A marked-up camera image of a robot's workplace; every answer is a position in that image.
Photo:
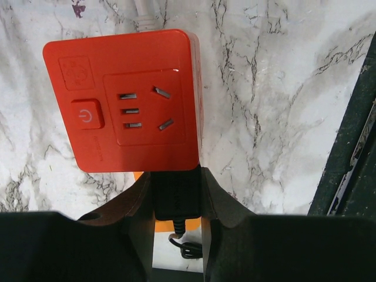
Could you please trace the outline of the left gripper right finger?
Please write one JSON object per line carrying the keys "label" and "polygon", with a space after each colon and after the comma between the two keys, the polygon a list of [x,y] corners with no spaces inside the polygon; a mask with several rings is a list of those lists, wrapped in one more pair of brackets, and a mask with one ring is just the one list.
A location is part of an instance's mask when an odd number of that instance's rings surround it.
{"label": "left gripper right finger", "polygon": [[260,215],[202,168],[205,281],[374,281],[375,222]]}

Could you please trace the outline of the black charger with cable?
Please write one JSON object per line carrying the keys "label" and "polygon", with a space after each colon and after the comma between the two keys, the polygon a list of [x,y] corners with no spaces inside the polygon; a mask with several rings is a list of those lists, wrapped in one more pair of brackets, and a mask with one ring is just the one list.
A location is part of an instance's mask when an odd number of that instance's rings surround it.
{"label": "black charger with cable", "polygon": [[198,219],[202,213],[201,167],[186,171],[152,172],[150,184],[155,218],[173,222],[173,233],[169,235],[168,241],[180,249],[184,259],[202,258],[200,243],[178,242],[186,233],[186,220]]}

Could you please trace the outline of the red cube socket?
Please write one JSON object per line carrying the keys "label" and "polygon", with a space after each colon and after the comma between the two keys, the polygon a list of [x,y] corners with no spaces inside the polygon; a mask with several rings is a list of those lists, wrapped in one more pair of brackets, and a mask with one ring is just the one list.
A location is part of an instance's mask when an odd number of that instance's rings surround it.
{"label": "red cube socket", "polygon": [[178,171],[199,164],[203,99],[194,33],[52,41],[42,54],[81,170]]}

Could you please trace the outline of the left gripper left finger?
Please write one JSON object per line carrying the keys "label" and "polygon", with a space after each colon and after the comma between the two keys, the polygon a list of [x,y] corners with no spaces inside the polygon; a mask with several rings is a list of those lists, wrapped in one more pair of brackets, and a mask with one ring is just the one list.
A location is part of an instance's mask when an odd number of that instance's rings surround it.
{"label": "left gripper left finger", "polygon": [[150,174],[72,220],[55,211],[1,214],[2,281],[150,281]]}

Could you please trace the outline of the orange power strip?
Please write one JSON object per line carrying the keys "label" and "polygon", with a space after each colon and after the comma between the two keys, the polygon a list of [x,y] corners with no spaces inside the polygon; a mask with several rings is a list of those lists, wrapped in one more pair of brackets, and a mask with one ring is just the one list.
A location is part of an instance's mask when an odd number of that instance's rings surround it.
{"label": "orange power strip", "polygon": [[[143,172],[133,172],[133,176],[135,180],[138,180],[140,176],[143,174]],[[201,220],[200,218],[198,219],[188,219],[186,220],[186,231],[193,231],[196,230],[200,227],[201,225]],[[170,221],[158,221],[156,220],[155,223],[155,232],[161,233],[161,232],[173,232],[174,227],[173,227],[173,222]]]}

